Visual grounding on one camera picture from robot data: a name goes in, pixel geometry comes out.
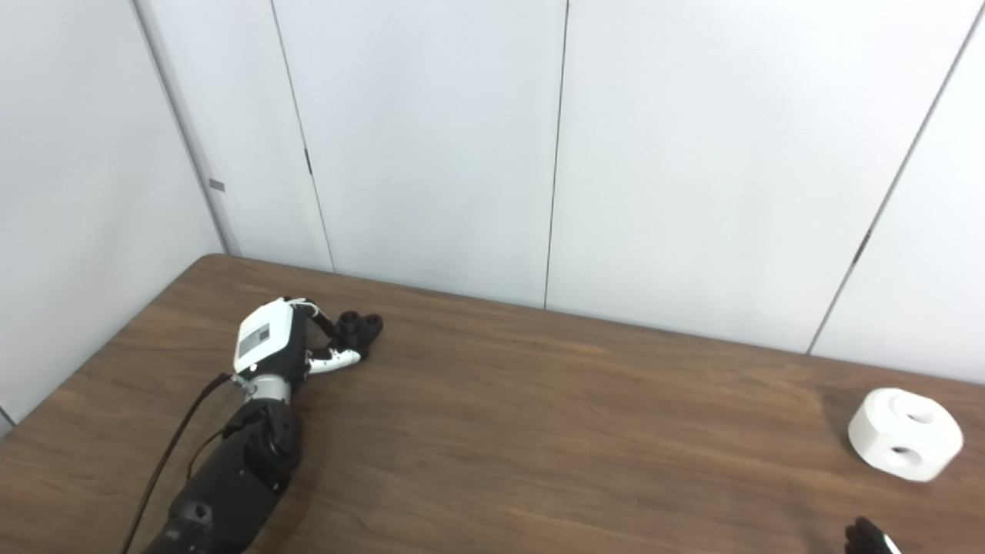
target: prosthetic hand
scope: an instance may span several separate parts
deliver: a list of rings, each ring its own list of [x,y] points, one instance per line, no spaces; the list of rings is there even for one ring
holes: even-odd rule
[[[889,535],[865,518],[845,527],[845,554],[901,554]]]
[[[308,348],[309,320],[328,338],[326,347]],[[291,398],[308,375],[364,359],[382,328],[379,315],[356,312],[333,323],[307,299],[278,299],[247,317],[239,327],[231,378],[246,402],[171,503],[164,528],[145,554],[238,554],[249,547],[300,463]]]

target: wood grain surface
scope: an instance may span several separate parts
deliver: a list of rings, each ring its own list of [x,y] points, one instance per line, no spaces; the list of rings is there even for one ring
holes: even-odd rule
[[[386,328],[364,364],[297,394],[304,460],[251,552],[836,554],[858,515],[906,554],[983,551],[981,386],[215,255],[0,441],[0,552],[116,552],[239,322],[282,295]],[[878,386],[960,423],[936,481],[848,449]],[[239,402],[226,386],[203,404],[133,551]]]

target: white object with holes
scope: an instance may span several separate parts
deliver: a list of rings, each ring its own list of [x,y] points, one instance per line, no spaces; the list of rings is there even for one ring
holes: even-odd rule
[[[980,4],[572,2],[548,308],[806,351]]]
[[[332,270],[269,0],[137,5],[230,253]]]
[[[981,24],[813,353],[985,382]]]
[[[0,2],[0,75],[0,404],[20,421],[220,244],[129,2]]]
[[[862,459],[908,481],[930,481],[961,451],[964,435],[938,402],[899,388],[870,392],[848,424]]]
[[[336,270],[542,306],[563,0],[276,0]]]

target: black cable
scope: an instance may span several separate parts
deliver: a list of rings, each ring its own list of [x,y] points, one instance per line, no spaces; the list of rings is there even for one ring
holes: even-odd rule
[[[202,443],[201,445],[198,446],[197,449],[195,449],[195,453],[191,454],[191,459],[188,460],[188,473],[185,475],[185,481],[191,481],[191,472],[192,469],[195,467],[195,460],[198,459],[198,454],[202,453],[202,450],[204,450],[205,447],[209,445],[209,443],[214,441],[216,437],[218,437],[222,433],[223,433],[222,429],[213,433],[211,436],[209,436],[208,439],[205,440],[204,443]]]
[[[198,398],[192,402],[191,407],[188,408],[188,412],[185,414],[184,419],[178,425],[178,428],[174,430],[174,435],[171,436],[171,442],[167,444],[167,448],[164,449],[164,454],[161,456],[161,461],[158,462],[158,466],[154,468],[154,473],[151,473],[151,480],[147,483],[147,488],[144,489],[144,496],[141,497],[140,503],[137,505],[137,514],[134,515],[133,521],[130,523],[130,529],[126,533],[126,538],[123,540],[123,548],[120,549],[120,554],[126,554],[127,550],[130,549],[130,543],[133,542],[134,535],[137,534],[137,526],[140,525],[140,518],[144,515],[144,510],[147,508],[147,502],[151,499],[151,493],[154,491],[154,486],[158,484],[158,477],[161,477],[161,471],[164,469],[164,465],[167,463],[167,459],[171,456],[171,451],[174,450],[174,446],[178,444],[178,439],[181,438],[181,434],[184,433],[185,427],[188,426],[188,422],[191,420],[191,416],[195,414],[195,410],[198,409],[199,404],[202,400],[205,400],[212,391],[219,388],[219,385],[230,380],[229,374],[218,374],[215,379],[213,379],[209,384],[205,385],[198,394]]]

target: black robotic forearm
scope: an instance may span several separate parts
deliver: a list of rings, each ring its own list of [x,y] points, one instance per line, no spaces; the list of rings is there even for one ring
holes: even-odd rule
[[[244,551],[288,489],[299,462],[300,428],[290,405],[248,401],[175,497],[167,523],[145,554]]]
[[[285,305],[292,308],[287,314]],[[383,328],[376,314],[343,312],[338,323],[333,323],[307,299],[279,299],[254,314],[271,306],[281,318],[261,318],[264,324],[259,330],[286,327],[283,346],[242,364],[233,377],[248,400],[223,427],[216,449],[175,497],[167,522],[144,554],[239,554],[246,550],[287,491],[300,463],[300,426],[291,408],[293,395],[309,374],[365,359]],[[309,320],[328,338],[326,347],[307,345],[304,324]],[[247,321],[240,327],[237,359],[244,349],[243,335],[258,336],[262,342],[273,333],[257,334]]]

